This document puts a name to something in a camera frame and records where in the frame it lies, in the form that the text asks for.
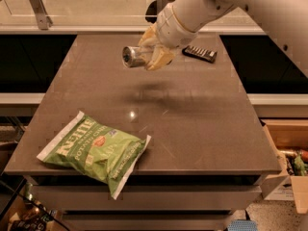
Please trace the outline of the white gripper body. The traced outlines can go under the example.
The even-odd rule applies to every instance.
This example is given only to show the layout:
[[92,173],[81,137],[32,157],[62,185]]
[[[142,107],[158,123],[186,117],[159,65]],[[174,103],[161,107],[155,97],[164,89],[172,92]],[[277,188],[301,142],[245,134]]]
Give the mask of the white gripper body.
[[171,3],[157,15],[156,35],[160,43],[168,48],[185,48],[197,33],[185,29],[177,19]]

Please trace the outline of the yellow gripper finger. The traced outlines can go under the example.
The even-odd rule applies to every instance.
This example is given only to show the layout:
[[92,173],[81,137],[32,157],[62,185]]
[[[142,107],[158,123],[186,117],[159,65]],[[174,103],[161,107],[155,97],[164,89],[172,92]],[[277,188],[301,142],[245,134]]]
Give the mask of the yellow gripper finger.
[[159,43],[159,40],[156,35],[157,24],[152,24],[141,36],[141,39],[138,43],[140,47],[154,47]]
[[151,60],[146,65],[145,69],[153,71],[160,69],[169,64],[175,57],[175,52],[163,45],[156,45],[151,57]]

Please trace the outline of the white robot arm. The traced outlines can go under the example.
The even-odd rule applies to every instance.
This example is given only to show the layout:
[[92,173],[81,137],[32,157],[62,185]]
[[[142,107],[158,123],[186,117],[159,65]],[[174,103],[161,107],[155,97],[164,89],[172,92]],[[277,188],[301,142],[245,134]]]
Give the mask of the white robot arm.
[[145,68],[156,70],[188,46],[205,25],[240,9],[308,76],[308,0],[175,0],[157,15],[139,46],[153,53]]

